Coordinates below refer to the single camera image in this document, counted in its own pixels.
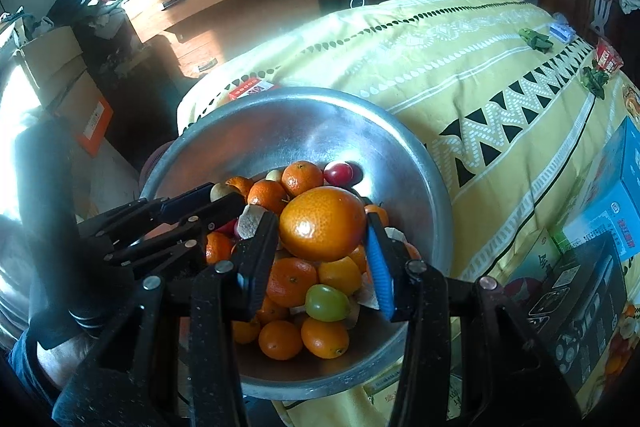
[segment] blue package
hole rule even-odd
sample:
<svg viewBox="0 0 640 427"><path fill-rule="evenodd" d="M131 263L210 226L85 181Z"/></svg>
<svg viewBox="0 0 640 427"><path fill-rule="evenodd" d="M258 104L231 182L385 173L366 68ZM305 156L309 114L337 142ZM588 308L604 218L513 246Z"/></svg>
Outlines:
<svg viewBox="0 0 640 427"><path fill-rule="evenodd" d="M577 185L577 194L551 231L559 250L609 231L621 262L640 252L640 132L629 117Z"/></svg>

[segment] silver rivet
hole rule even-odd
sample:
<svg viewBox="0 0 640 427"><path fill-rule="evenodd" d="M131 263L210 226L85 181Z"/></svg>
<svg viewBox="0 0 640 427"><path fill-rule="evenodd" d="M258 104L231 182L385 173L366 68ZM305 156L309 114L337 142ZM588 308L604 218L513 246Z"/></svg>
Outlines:
<svg viewBox="0 0 640 427"><path fill-rule="evenodd" d="M495 290L498 287L498 282L493 277L489 277L488 275L484 275L480 278L480 286L485 290Z"/></svg>
<svg viewBox="0 0 640 427"><path fill-rule="evenodd" d="M145 290L155 290L160 285L160 282L161 280L157 275L150 275L143 281L142 287Z"/></svg>
<svg viewBox="0 0 640 427"><path fill-rule="evenodd" d="M413 275L421 275L427 271L427 265L420 259L412 259L411 261L407 261L406 269Z"/></svg>
<svg viewBox="0 0 640 427"><path fill-rule="evenodd" d="M218 261L216 263L216 272L218 273L229 273L234 269L234 264L231 261Z"/></svg>

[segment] drawer handle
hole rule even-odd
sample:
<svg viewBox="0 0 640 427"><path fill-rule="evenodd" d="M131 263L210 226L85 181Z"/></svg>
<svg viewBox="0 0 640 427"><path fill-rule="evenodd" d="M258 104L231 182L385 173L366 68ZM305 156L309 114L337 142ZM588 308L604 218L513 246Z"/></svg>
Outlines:
<svg viewBox="0 0 640 427"><path fill-rule="evenodd" d="M164 1L161 5L160 5L160 10L167 10L169 9L171 6L175 6L178 3L181 3L182 1L185 0L168 0L168 1Z"/></svg>
<svg viewBox="0 0 640 427"><path fill-rule="evenodd" d="M196 71L198 73L202 73L203 71L207 71L210 70L213 66L215 66L218 63L218 59L217 58L212 58L209 62L207 62L206 64L203 64L201 66L196 66Z"/></svg>

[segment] green fruit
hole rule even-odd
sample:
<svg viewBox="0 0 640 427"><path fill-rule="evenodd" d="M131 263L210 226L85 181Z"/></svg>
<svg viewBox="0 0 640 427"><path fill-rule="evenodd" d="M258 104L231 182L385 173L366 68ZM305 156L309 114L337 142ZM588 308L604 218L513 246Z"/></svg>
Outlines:
<svg viewBox="0 0 640 427"><path fill-rule="evenodd" d="M318 321L341 321L350 309L347 295L326 284L316 284L306 292L306 314Z"/></svg>

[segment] stainless steel basin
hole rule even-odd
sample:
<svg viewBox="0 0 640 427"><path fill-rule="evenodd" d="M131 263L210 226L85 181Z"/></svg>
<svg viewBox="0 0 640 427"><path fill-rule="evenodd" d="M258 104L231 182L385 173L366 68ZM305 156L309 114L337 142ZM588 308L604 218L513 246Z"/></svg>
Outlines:
<svg viewBox="0 0 640 427"><path fill-rule="evenodd" d="M449 196L425 147L384 110L331 89L282 88L252 94L204 116L164 154L142 195L177 196L206 182L253 177L296 160L354 162L354 188L383 203L426 260L448 275L452 257ZM299 400L340 393L402 356L406 325L362 309L351 345L334 360L303 352L277 362L255 345L238 346L243 392Z"/></svg>

